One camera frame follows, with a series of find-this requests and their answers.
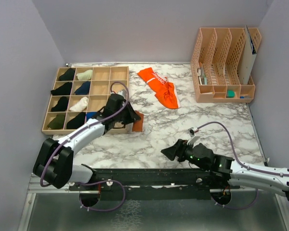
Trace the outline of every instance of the gray wall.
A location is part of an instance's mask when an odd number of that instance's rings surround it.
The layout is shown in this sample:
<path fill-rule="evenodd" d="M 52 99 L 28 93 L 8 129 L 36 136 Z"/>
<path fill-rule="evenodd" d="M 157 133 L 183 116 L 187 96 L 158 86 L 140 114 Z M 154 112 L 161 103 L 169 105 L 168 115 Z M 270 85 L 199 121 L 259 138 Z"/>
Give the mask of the gray wall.
<path fill-rule="evenodd" d="M 0 0 L 0 231 L 14 231 L 55 72 L 64 61 L 31 0 Z"/>
<path fill-rule="evenodd" d="M 201 26 L 258 26 L 272 0 L 33 0 L 69 62 L 189 62 Z"/>
<path fill-rule="evenodd" d="M 260 24 L 250 108 L 270 166 L 289 167 L 289 0 L 275 0 Z"/>

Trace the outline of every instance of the marble surface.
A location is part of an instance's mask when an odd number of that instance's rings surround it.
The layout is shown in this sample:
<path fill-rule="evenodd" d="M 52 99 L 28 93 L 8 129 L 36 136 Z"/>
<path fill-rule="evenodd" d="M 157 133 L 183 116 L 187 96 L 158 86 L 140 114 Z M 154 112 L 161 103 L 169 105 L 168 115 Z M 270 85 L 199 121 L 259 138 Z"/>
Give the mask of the marble surface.
<path fill-rule="evenodd" d="M 263 165 L 247 106 L 244 103 L 197 103 L 188 64 L 82 65 L 129 66 L 130 101 L 134 110 L 144 114 L 144 131 L 106 134 L 76 154 L 74 164 L 87 164 L 94 168 L 186 168 L 189 167 L 186 161 L 170 161 L 160 150 L 174 145 L 178 139 L 189 139 L 187 129 L 190 127 L 219 121 L 229 129 L 239 158 Z M 137 75 L 148 67 L 167 76 L 176 85 L 180 109 L 171 110 L 162 106 L 155 93 Z M 195 144 L 201 142 L 216 154 L 233 157 L 228 136 L 219 125 L 209 125 L 201 129 L 198 135 L 200 137 Z"/>

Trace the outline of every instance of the folded sock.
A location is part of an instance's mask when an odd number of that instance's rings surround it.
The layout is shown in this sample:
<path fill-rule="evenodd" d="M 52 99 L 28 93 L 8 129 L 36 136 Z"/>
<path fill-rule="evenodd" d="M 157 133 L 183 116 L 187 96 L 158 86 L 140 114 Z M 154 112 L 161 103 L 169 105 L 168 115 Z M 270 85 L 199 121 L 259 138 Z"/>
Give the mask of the folded sock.
<path fill-rule="evenodd" d="M 52 121 L 49 122 L 47 127 L 52 130 L 62 129 L 64 126 L 64 121 L 66 119 L 65 115 L 57 115 Z"/>
<path fill-rule="evenodd" d="M 147 68 L 147 69 L 144 69 L 144 70 L 141 70 L 138 73 L 138 75 L 155 92 L 158 92 L 158 90 L 167 82 L 167 78 L 166 77 L 154 72 L 151 67 Z"/>
<path fill-rule="evenodd" d="M 76 91 L 75 95 L 87 95 L 90 90 L 90 81 L 84 82 Z"/>
<path fill-rule="evenodd" d="M 70 95 L 72 90 L 72 82 L 68 82 L 58 87 L 55 90 L 51 90 L 52 95 Z"/>
<path fill-rule="evenodd" d="M 88 106 L 88 101 L 88 97 L 82 97 L 81 100 L 79 100 L 74 106 L 71 106 L 69 110 L 72 112 L 81 112 Z"/>
<path fill-rule="evenodd" d="M 66 129 L 78 129 L 85 124 L 85 112 L 80 112 L 75 118 L 71 119 L 66 124 Z"/>
<path fill-rule="evenodd" d="M 167 108 L 178 109 L 181 107 L 177 95 L 177 89 L 173 83 L 165 83 L 165 85 L 155 94 L 155 97 Z"/>
<path fill-rule="evenodd" d="M 55 107 L 52 107 L 52 112 L 65 112 L 67 110 L 68 98 L 62 96 Z"/>
<path fill-rule="evenodd" d="M 92 116 L 94 116 L 95 114 L 96 114 L 96 112 L 87 112 L 87 114 L 86 114 L 86 119 L 87 119 L 87 121 L 88 121 L 89 119 L 91 119 Z"/>
<path fill-rule="evenodd" d="M 69 68 L 63 75 L 60 75 L 59 81 L 72 81 L 74 79 L 75 70 Z"/>
<path fill-rule="evenodd" d="M 78 73 L 77 75 L 78 80 L 90 80 L 92 77 L 92 70 L 87 70 L 82 73 Z"/>

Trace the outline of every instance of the white sock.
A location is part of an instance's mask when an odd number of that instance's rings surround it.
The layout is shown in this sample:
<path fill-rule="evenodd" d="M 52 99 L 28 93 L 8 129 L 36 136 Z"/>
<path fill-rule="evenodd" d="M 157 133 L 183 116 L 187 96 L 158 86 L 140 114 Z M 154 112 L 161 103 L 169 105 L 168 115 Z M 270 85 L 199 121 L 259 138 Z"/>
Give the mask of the white sock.
<path fill-rule="evenodd" d="M 87 70 L 82 73 L 78 73 L 77 75 L 78 80 L 90 80 L 92 77 L 92 70 Z"/>
<path fill-rule="evenodd" d="M 88 97 L 83 97 L 74 106 L 71 106 L 69 110 L 72 112 L 82 112 L 88 106 L 88 101 Z"/>

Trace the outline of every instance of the navy sock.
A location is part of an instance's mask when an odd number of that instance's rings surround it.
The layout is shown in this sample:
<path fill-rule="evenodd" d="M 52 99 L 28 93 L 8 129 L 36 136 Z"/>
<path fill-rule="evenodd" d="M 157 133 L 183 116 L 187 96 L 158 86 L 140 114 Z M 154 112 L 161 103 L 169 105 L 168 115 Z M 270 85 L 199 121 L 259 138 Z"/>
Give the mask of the navy sock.
<path fill-rule="evenodd" d="M 87 95 L 90 90 L 90 81 L 84 82 L 76 91 L 75 95 Z"/>

